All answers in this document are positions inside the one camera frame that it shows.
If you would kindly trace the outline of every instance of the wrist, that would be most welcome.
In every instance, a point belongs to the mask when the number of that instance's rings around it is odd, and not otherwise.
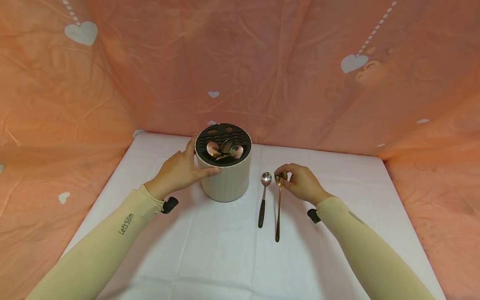
[[[154,182],[153,180],[144,183],[147,192],[159,201],[163,201],[169,192],[163,189],[163,186]]]
[[[334,195],[328,193],[328,192],[321,192],[319,193],[312,201],[310,201],[313,206],[317,207],[317,205],[325,200],[327,200],[330,197],[335,197]]]

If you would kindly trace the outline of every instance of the table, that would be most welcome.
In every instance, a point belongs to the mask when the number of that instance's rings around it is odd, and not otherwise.
[[[65,253],[187,141],[137,135]],[[310,204],[283,192],[276,243],[278,187],[273,183],[266,192],[264,226],[257,227],[260,175],[290,162],[308,166],[327,191],[397,251],[437,299],[445,299],[380,159],[257,144],[250,184],[240,199],[213,201],[200,183],[172,194],[179,205],[142,231],[98,299],[368,300],[333,235],[307,217]]]

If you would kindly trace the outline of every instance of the beige arm sleeve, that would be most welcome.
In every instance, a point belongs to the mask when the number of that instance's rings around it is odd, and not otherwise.
[[[113,277],[142,229],[163,201],[142,185],[81,239],[43,277],[27,300],[95,299]]]
[[[371,300],[434,300],[409,266],[337,197],[317,205]]]

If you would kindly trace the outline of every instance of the hand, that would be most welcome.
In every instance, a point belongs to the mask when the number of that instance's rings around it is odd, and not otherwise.
[[[183,190],[200,179],[220,174],[219,168],[198,169],[193,163],[196,135],[185,151],[178,151],[163,163],[158,174],[145,183],[147,191],[156,199],[163,200],[168,194]]]
[[[282,185],[300,200],[310,202],[315,207],[322,201],[334,197],[327,193],[309,168],[297,164],[286,164],[279,167],[275,174],[292,173],[290,180],[281,180]]]

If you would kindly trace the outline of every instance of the pink backdrop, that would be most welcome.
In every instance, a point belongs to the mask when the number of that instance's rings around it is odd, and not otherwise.
[[[449,300],[479,299],[480,3],[0,5],[0,289],[56,262],[135,129],[377,155]]]

